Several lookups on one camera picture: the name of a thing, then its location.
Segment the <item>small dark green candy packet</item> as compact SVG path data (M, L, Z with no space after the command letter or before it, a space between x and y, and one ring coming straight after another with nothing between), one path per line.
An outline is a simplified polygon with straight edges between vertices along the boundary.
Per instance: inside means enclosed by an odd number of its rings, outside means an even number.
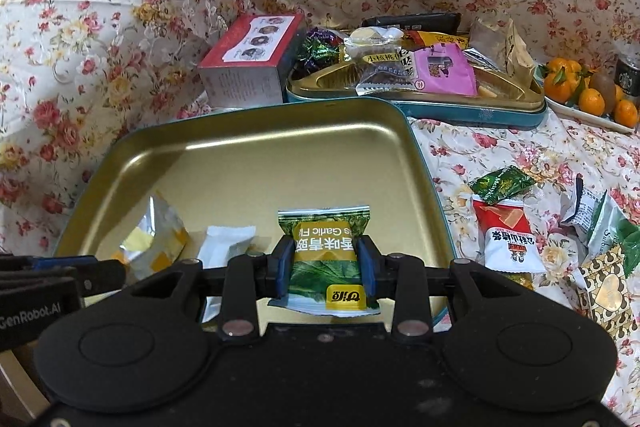
M495 205L521 194L536 181L518 167L509 166L481 176L471 183L471 190L483 202Z

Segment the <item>gold heart pattern packet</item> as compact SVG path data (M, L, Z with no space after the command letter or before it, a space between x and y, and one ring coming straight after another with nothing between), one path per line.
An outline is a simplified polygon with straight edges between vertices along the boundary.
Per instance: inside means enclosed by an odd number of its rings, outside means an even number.
M605 329L614 340L621 340L638 329L624 272L620 245L586 261L580 268L582 285L577 289L580 309Z

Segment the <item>red and white snack packet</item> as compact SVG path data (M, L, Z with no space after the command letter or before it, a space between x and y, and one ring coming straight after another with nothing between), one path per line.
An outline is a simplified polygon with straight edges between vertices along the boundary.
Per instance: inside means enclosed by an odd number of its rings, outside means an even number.
M546 271L522 202L505 199L490 205L474 195L472 205L487 269L530 274Z

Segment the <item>white snack packet in tray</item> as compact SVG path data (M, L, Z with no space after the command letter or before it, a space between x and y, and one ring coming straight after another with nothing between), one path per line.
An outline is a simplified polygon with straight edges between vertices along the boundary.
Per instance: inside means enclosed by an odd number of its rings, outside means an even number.
M244 255L256 234L255 227L208 227L205 239L196 256L204 269L225 268L228 261Z

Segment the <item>pink snack packet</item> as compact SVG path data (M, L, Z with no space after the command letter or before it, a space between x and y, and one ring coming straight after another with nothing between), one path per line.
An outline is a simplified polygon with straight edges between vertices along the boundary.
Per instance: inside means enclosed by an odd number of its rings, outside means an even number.
M431 94L477 96L475 72L457 43L435 43L412 54L414 87Z

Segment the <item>front right mandarin orange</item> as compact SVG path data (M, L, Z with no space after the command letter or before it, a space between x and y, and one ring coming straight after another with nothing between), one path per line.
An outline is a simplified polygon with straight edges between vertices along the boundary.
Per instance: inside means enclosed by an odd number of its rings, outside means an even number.
M616 124L634 129L639 121L638 108L634 105L634 102L623 98L623 100L615 104L613 118Z

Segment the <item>brown kiwi fruit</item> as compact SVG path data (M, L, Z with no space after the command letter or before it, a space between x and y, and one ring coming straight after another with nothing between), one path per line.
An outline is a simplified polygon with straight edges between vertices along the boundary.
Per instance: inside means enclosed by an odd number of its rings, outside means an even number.
M606 72L595 72L591 76L590 87L596 89L604 100L604 113L611 114L616 103L614 80Z

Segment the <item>silver yellow foil packet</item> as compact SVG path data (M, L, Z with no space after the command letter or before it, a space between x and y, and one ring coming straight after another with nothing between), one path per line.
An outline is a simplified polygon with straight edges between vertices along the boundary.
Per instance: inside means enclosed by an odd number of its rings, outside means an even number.
M163 271L180 257L190 235L178 212L163 195L154 193L137 225L120 242L112 259L125 265L132 285Z

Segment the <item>front middle mandarin orange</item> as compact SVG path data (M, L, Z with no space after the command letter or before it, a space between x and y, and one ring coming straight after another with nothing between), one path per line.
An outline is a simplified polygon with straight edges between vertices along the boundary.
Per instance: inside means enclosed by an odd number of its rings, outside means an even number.
M605 99L597 89L587 88L579 95L578 108L584 113L601 117L605 107Z

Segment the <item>starbucks coffee can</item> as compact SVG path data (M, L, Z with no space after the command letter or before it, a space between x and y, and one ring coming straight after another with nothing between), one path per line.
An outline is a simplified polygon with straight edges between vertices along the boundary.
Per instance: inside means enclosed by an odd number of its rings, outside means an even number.
M640 51L638 43L615 41L616 65L614 81L623 90L625 98L639 104Z

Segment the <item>front left mandarin orange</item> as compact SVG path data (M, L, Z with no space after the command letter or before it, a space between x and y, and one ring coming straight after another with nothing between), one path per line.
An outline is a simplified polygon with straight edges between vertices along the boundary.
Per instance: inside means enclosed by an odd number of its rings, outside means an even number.
M572 86L564 68L544 77L544 95L556 103L565 104L572 96Z

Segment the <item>mandarin orange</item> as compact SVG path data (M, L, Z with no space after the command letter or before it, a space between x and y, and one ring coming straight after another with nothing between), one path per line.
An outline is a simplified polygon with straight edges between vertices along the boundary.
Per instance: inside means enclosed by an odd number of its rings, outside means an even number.
M623 98L623 100L615 104L613 118L616 124L634 129L639 121L638 108L634 105L634 102Z
M587 88L579 95L578 108L584 113L601 117L605 107L605 99L597 89Z
M572 96L572 86L564 68L544 77L544 95L556 103L565 104Z

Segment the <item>green garlic snack packet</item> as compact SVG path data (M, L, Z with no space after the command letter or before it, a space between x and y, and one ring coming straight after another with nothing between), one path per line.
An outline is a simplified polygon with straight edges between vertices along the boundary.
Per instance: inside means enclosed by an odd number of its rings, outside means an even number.
M364 289L354 247L369 220L367 205L279 211L280 228L295 249L285 295L268 305L340 319L378 314L378 302Z

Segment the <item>empty gold tin tray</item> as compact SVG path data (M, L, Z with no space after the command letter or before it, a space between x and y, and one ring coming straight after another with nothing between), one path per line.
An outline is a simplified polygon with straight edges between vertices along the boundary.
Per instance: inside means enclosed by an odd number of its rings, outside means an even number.
M76 202L55 254L111 257L152 194L175 208L194 257L212 225L281 237L283 209L366 205L384 254L446 267L448 225L408 120L374 98L284 104L179 120L114 144Z

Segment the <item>pale green fruit plate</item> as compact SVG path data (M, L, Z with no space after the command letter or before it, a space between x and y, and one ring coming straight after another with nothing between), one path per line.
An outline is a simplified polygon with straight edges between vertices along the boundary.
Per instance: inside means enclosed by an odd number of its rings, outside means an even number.
M570 85L572 86L572 96L565 104L556 103L544 95L544 77L546 77L549 72L557 72L561 68L565 69L567 79L570 80ZM597 72L595 69L592 69L585 64L569 60L568 58L557 57L552 58L552 60L547 63L539 64L534 69L534 79L542 88L542 94L544 95L546 102L551 109L555 111L555 113L561 116L579 119L581 121L585 121L587 124L594 124L595 126L603 129L631 134L637 129L639 121L634 129L629 129L625 126L621 126L620 124L616 124L613 118L614 110L611 114L606 115L604 113L601 117L597 117L584 113L578 108L579 95L582 93L582 90L591 88L590 80L591 76L595 72ZM620 89L620 87L615 87L615 91L616 103L625 98L623 90Z

